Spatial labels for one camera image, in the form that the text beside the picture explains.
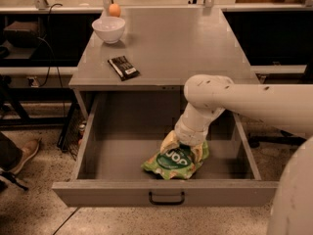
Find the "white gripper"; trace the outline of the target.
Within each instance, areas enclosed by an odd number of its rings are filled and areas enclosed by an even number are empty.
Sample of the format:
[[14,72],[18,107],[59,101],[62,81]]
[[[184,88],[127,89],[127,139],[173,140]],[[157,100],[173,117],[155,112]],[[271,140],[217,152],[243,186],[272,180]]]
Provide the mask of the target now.
[[171,130],[164,138],[160,145],[160,152],[165,154],[167,151],[175,149],[179,146],[179,142],[188,145],[194,155],[194,161],[200,162],[203,158],[202,143],[205,141],[208,129],[194,130],[188,127],[180,117],[175,124],[174,130]]

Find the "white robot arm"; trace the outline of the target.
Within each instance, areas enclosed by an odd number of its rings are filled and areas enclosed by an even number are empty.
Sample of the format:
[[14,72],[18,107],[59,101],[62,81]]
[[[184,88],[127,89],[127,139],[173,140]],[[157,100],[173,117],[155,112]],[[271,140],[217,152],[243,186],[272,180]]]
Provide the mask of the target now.
[[185,144],[199,160],[209,125],[225,110],[305,139],[281,176],[267,235],[313,235],[313,86],[236,84],[227,76],[198,74],[186,81],[184,96],[186,109],[162,141],[162,153]]

